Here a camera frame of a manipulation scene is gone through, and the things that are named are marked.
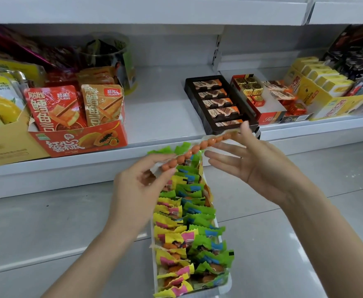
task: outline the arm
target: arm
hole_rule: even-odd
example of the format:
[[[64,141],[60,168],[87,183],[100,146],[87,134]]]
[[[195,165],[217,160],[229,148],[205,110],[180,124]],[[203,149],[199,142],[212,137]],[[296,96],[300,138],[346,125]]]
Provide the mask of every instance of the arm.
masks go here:
[[[109,216],[103,231],[43,294],[43,298],[97,297],[121,256],[150,220],[160,191],[175,169],[156,180],[148,169],[172,155],[149,155],[116,176]]]
[[[248,183],[288,217],[330,298],[363,298],[363,242],[337,208],[279,149],[252,136],[248,124],[217,143],[237,157],[206,151],[209,163]]]

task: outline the white tray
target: white tray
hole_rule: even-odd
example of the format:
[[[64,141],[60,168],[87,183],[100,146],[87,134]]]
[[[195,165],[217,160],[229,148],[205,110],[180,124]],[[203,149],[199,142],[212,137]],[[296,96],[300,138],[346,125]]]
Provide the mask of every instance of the white tray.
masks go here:
[[[213,220],[213,222],[214,222],[215,227],[219,227],[216,218]],[[222,242],[222,237],[220,235],[218,238],[219,238],[219,242]],[[152,219],[151,219],[151,244],[152,245],[155,244],[154,222],[152,221]],[[153,266],[153,270],[154,270],[154,290],[155,290],[155,293],[157,293],[158,292],[158,279],[156,277],[158,275],[158,268],[157,268],[157,264],[156,264],[156,260],[155,260],[155,250],[154,249],[152,249],[152,266]],[[232,279],[231,279],[231,273],[229,273],[228,281],[225,285],[217,286],[214,288],[205,288],[205,289],[196,290],[194,292],[183,294],[182,296],[191,297],[191,298],[192,297],[194,297],[194,298],[215,297],[215,296],[227,293],[229,290],[231,290],[231,286],[232,286]]]

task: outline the hand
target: hand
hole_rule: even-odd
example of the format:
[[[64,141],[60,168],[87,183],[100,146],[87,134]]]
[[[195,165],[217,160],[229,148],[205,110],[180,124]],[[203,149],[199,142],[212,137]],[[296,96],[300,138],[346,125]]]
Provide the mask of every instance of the hand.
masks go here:
[[[217,143],[213,147],[237,157],[207,150],[209,163],[248,183],[257,193],[277,205],[282,205],[294,190],[311,181],[274,145],[258,140],[249,129],[248,122],[241,125],[241,133],[232,139],[246,147]]]
[[[174,156],[150,154],[115,177],[105,229],[116,225],[138,234],[152,217],[159,193],[176,171],[169,169],[156,179],[150,168]]]

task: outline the forearm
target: forearm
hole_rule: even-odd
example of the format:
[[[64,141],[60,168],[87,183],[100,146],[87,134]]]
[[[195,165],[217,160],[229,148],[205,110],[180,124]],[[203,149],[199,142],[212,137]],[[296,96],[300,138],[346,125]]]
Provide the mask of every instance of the forearm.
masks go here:
[[[282,205],[330,298],[363,298],[363,242],[311,182]]]
[[[42,297],[99,296],[120,257],[135,238],[134,232],[126,232],[124,226],[105,229]]]

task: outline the purple package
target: purple package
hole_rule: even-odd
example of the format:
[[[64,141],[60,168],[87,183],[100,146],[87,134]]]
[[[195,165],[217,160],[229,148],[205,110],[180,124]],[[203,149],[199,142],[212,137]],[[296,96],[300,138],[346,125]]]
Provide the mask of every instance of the purple package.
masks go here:
[[[34,41],[2,25],[0,25],[0,50],[16,59],[42,65],[49,70],[74,67],[69,50],[39,46]]]

